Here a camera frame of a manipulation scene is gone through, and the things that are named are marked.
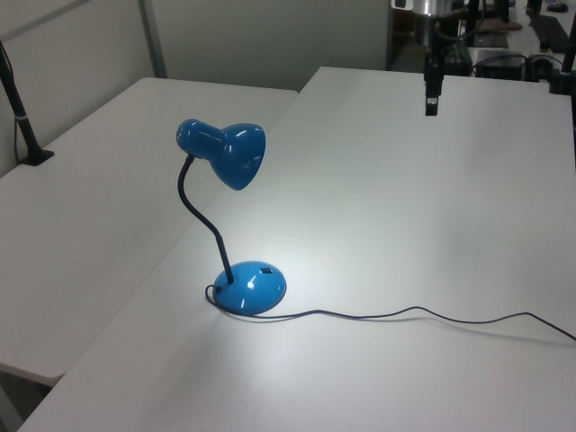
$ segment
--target black cable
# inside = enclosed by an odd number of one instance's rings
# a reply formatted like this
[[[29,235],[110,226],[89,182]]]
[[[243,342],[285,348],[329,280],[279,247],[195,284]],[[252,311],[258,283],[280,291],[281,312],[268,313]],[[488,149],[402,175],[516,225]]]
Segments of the black cable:
[[[473,36],[474,34],[476,34],[478,32],[478,30],[482,26],[482,23],[484,23],[485,15],[486,15],[486,0],[482,0],[482,13],[480,15],[480,21],[478,22],[478,25],[476,25],[474,30],[468,31],[467,33],[465,33],[461,36],[456,36],[456,37],[449,36],[449,35],[442,33],[440,31],[440,22],[438,22],[438,21],[436,21],[436,25],[434,26],[434,30],[438,36],[440,36],[442,39],[444,39],[446,41],[453,41],[453,42],[463,41],[464,39],[466,39],[470,36]]]
[[[474,71],[478,66],[482,66],[485,65],[487,63],[491,63],[493,61],[496,60],[502,60],[502,59],[514,59],[514,58],[522,58],[524,59],[524,65],[529,62],[528,57],[523,56],[522,54],[507,54],[505,56],[494,56],[494,57],[488,57],[485,58],[484,60],[479,61],[478,63],[476,63],[475,65],[472,66],[472,71]]]
[[[560,63],[560,65],[562,64],[562,62],[558,58],[556,58],[554,56],[549,56],[547,54],[533,54],[533,55],[529,56],[528,58],[530,60],[533,60],[533,59],[552,59],[552,60]]]
[[[211,296],[208,294],[208,291],[210,289],[214,288],[214,285],[208,285],[206,287],[206,290],[204,292],[204,295],[206,296],[206,300],[208,301],[208,303],[210,303],[212,306],[214,306],[215,308],[219,309],[220,311],[232,314],[232,315],[237,315],[237,316],[244,316],[244,315],[240,315],[237,313],[234,313],[230,310],[226,310],[225,308],[222,308],[220,305],[218,305],[216,303],[216,301],[214,301]],[[348,315],[345,313],[340,313],[340,312],[334,312],[331,310],[323,310],[323,309],[315,309],[315,310],[306,310],[305,312],[299,312],[299,313],[291,313],[291,314],[287,314],[287,315],[273,315],[273,316],[266,316],[266,317],[262,317],[262,316],[258,316],[258,315],[249,315],[246,316],[246,318],[251,318],[251,319],[255,319],[255,320],[295,320],[297,318],[302,318],[302,317],[307,317],[310,315],[328,315],[330,317],[335,317],[335,318],[341,318],[344,320],[377,320],[377,319],[383,319],[383,318],[391,318],[391,317],[395,317],[397,315],[401,315],[402,313],[408,312],[408,311],[424,311],[429,313],[430,315],[434,315],[435,317],[438,317],[442,320],[446,320],[446,321],[451,321],[451,322],[455,322],[458,324],[474,324],[474,325],[480,325],[480,324],[491,324],[493,322],[498,322],[498,321],[503,321],[503,320],[508,320],[510,318],[514,318],[514,317],[521,317],[521,316],[528,316],[528,317],[532,317],[535,320],[539,320],[540,322],[543,322],[546,326],[551,327],[552,329],[559,331],[560,333],[564,334],[565,336],[567,336],[568,338],[576,341],[576,336],[572,335],[571,333],[568,333],[566,330],[563,330],[557,326],[555,326],[554,324],[552,324],[551,322],[546,321],[545,319],[542,319],[540,317],[538,317],[537,315],[535,315],[534,313],[531,312],[518,312],[518,313],[512,313],[510,315],[507,315],[505,317],[501,317],[501,318],[496,318],[496,319],[487,319],[484,321],[469,321],[469,320],[465,320],[465,319],[454,319],[454,318],[449,318],[446,317],[444,315],[440,315],[439,313],[433,312],[430,309],[426,309],[423,308],[422,306],[411,306],[409,308],[403,309],[403,310],[398,310],[396,312],[392,312],[392,313],[382,313],[382,314],[377,314],[377,315]]]

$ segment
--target power cord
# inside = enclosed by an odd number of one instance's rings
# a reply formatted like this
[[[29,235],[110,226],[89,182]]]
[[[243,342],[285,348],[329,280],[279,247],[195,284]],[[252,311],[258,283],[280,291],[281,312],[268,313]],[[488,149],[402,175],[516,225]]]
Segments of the power cord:
[[[558,63],[560,66],[562,65],[562,62],[558,58],[556,58],[554,56],[549,56],[547,54],[533,54],[528,58],[530,60],[533,60],[533,59],[551,59],[551,60],[554,60],[556,63]]]
[[[476,73],[475,69],[478,66],[482,66],[485,65],[487,63],[491,63],[493,61],[497,61],[497,60],[502,60],[502,59],[516,59],[516,58],[521,58],[524,60],[524,66],[526,66],[526,63],[529,61],[528,57],[523,56],[522,54],[507,54],[505,56],[494,56],[494,57],[488,57],[485,58],[484,60],[479,61],[478,63],[476,63],[475,65],[472,66],[472,71],[474,72],[474,74]]]
[[[323,309],[315,309],[315,310],[306,310],[304,312],[298,312],[298,313],[291,313],[291,314],[287,314],[287,315],[272,315],[272,316],[259,316],[259,315],[249,315],[249,316],[244,316],[244,315],[239,315],[237,313],[234,313],[230,310],[226,310],[225,308],[222,308],[220,305],[218,305],[216,303],[216,301],[214,301],[214,299],[210,296],[210,289],[213,289],[214,285],[208,285],[206,287],[206,290],[204,292],[204,295],[206,296],[206,300],[208,301],[209,304],[211,304],[212,306],[214,306],[216,309],[218,309],[219,311],[225,312],[225,313],[229,313],[231,315],[236,315],[236,316],[242,316],[245,318],[251,318],[254,320],[269,320],[269,321],[278,321],[278,320],[295,320],[297,318],[303,318],[303,317],[308,317],[310,315],[328,315],[330,317],[334,317],[334,318],[340,318],[343,320],[356,320],[356,321],[362,321],[362,320],[378,320],[378,319],[384,319],[384,318],[391,318],[391,317],[395,317],[397,315],[401,315],[402,313],[408,312],[408,311],[424,311],[429,313],[430,315],[434,315],[435,317],[438,317],[442,320],[446,320],[446,321],[450,321],[450,322],[455,322],[458,324],[473,324],[473,325],[481,325],[481,324],[491,324],[493,322],[498,322],[498,321],[503,321],[503,320],[508,320],[510,318],[515,318],[515,317],[521,317],[521,316],[528,316],[528,317],[532,317],[535,320],[538,320],[540,322],[543,322],[546,326],[551,327],[552,329],[559,331],[560,333],[564,334],[565,336],[567,336],[568,338],[572,339],[573,341],[576,342],[576,336],[574,336],[573,334],[567,332],[566,330],[563,330],[557,326],[555,326],[554,324],[552,324],[551,322],[546,321],[545,319],[542,319],[540,317],[538,317],[537,315],[535,315],[534,313],[531,312],[518,312],[518,313],[512,313],[510,315],[507,315],[505,317],[501,317],[501,318],[496,318],[496,319],[488,319],[488,320],[484,320],[484,321],[469,321],[469,320],[465,320],[465,319],[454,319],[454,318],[449,318],[446,317],[444,315],[440,315],[439,313],[436,313],[430,309],[426,309],[423,308],[422,306],[411,306],[409,308],[403,309],[403,310],[398,310],[396,312],[392,312],[392,313],[382,313],[382,314],[377,314],[377,315],[348,315],[345,313],[340,313],[340,312],[334,312],[332,310],[323,310]]]

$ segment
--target lamp light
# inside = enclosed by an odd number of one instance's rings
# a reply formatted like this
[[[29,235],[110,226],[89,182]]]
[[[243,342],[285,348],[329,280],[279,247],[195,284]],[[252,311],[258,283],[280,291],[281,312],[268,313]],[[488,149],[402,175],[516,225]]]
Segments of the lamp light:
[[[286,281],[278,268],[262,261],[230,266],[221,234],[188,201],[184,180],[195,158],[206,159],[219,179],[230,188],[244,189],[256,175],[266,150],[264,130],[251,123],[215,128],[198,120],[186,120],[176,133],[180,149],[188,154],[180,176],[178,193],[184,206],[216,238],[224,271],[214,281],[214,300],[224,310],[238,315],[256,315],[272,309],[286,293]]]

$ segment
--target black pole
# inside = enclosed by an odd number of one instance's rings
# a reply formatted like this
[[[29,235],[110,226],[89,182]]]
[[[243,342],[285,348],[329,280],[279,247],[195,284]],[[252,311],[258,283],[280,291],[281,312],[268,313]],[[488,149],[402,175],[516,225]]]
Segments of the black pole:
[[[466,41],[466,46],[467,47],[473,47],[474,46],[474,37],[475,34],[474,29],[476,28],[476,22],[478,21],[478,8],[480,6],[480,1],[479,0],[470,0],[468,2],[468,15],[466,17],[466,34],[470,34],[470,36],[468,36],[465,41]]]
[[[570,74],[572,72],[572,65],[574,64],[574,56],[576,55],[576,14],[572,20],[572,28],[568,38],[568,46],[566,47],[566,54],[564,54],[564,61],[562,62],[561,74]]]
[[[220,251],[220,258],[222,258],[222,263],[224,264],[224,272],[226,272],[226,278],[228,279],[228,285],[234,284],[234,276],[232,276],[232,269],[230,268],[230,262],[228,261],[228,255],[226,254],[226,248],[224,247],[224,240],[222,239],[222,235],[218,232],[216,227],[207,220],[204,215],[202,215],[199,211],[197,211],[188,198],[186,197],[186,193],[184,190],[184,179],[186,178],[186,174],[188,173],[188,169],[190,165],[194,162],[194,156],[188,155],[184,165],[182,166],[182,170],[180,171],[180,175],[178,176],[178,195],[180,195],[180,199],[182,203],[188,209],[188,211],[193,214],[201,223],[206,225],[208,230],[212,231],[214,237],[216,238],[216,243],[218,244],[218,250]]]
[[[0,79],[2,79],[2,85],[4,86],[8,100],[12,106],[14,118],[18,122],[18,126],[20,126],[20,130],[24,136],[24,141],[26,142],[26,147],[28,147],[28,157],[23,160],[22,163],[36,167],[45,160],[54,156],[54,152],[42,149],[36,140],[34,130],[32,130],[32,125],[30,124],[30,120],[28,120],[28,115],[26,114],[26,110],[24,110],[22,99],[18,94],[18,89],[14,82],[14,73],[10,65],[10,60],[8,59],[8,55],[6,54],[4,45],[2,45],[1,41]]]

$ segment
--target black flexible neck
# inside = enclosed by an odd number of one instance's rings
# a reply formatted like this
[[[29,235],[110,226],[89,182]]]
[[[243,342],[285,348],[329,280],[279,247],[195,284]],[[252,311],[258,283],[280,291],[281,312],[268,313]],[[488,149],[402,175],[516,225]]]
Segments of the black flexible neck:
[[[184,179],[186,178],[186,174],[188,173],[188,169],[190,165],[194,162],[194,156],[188,155],[184,165],[182,166],[182,170],[180,171],[180,175],[178,176],[178,195],[180,195],[180,199],[182,203],[193,214],[198,220],[206,225],[208,230],[212,231],[214,237],[216,238],[216,243],[218,244],[218,250],[220,251],[220,257],[222,258],[222,263],[224,264],[224,271],[226,272],[226,278],[228,279],[228,285],[234,284],[234,277],[232,276],[232,270],[230,269],[230,262],[228,261],[228,255],[226,254],[226,248],[224,247],[224,240],[222,239],[222,235],[218,232],[216,227],[207,220],[199,211],[197,211],[188,201],[186,197],[186,193],[184,190]]]

